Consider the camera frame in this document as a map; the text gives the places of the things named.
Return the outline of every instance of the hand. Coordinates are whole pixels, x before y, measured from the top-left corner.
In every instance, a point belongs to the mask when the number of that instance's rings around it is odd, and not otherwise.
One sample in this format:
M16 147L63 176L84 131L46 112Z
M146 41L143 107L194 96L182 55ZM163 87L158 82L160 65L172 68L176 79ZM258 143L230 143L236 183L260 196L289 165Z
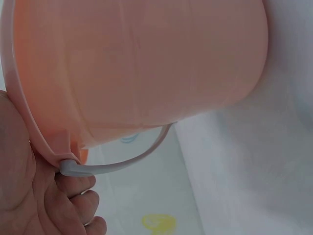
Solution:
M95 177L72 178L56 172L32 150L20 114L0 91L1 235L106 233L104 219L94 217L99 196L88 190Z

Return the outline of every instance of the finger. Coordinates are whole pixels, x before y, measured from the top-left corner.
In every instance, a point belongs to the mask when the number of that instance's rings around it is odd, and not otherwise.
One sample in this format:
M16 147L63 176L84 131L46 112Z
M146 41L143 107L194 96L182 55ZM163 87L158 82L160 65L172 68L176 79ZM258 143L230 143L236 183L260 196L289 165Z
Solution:
M87 235L105 235L107 233L106 221L101 217L95 217L85 228Z
M81 194L92 188L96 183L94 176L90 177L68 177L61 174L55 176L58 188L64 192L68 198Z
M99 195L95 191L87 191L84 194L73 197L71 203L77 210L82 223L85 225L89 223L99 205Z
M9 210L29 192L36 171L26 125L6 93L0 91L0 208Z

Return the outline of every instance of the yellow shape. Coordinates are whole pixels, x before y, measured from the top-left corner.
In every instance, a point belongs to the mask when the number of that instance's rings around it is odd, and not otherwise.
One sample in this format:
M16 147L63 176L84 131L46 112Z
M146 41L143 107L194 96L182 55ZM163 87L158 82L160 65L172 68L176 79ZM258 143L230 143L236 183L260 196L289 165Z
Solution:
M176 219L168 214L148 214L141 222L152 235L173 235L176 229Z

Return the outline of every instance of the white surface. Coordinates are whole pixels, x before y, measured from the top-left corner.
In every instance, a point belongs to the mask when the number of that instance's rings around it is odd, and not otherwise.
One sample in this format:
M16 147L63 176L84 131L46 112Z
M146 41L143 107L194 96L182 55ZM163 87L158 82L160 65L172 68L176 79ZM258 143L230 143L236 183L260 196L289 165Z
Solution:
M88 164L134 157L149 147L158 133L152 130L130 144L114 141L92 149ZM101 197L97 214L107 220L108 235L151 235L141 224L147 214L169 214L177 222L175 233L153 235L204 234L174 129L148 158L127 169L98 175L94 189Z
M313 1L264 2L257 89L176 126L207 235L313 234Z

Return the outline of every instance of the pink bucket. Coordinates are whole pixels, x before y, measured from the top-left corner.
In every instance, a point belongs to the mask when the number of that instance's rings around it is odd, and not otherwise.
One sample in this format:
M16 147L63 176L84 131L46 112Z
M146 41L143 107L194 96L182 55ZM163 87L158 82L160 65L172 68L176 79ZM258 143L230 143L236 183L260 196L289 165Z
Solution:
M243 99L267 46L261 0L4 0L1 17L8 95L65 175L123 168L171 123ZM76 165L92 146L160 126L133 161Z

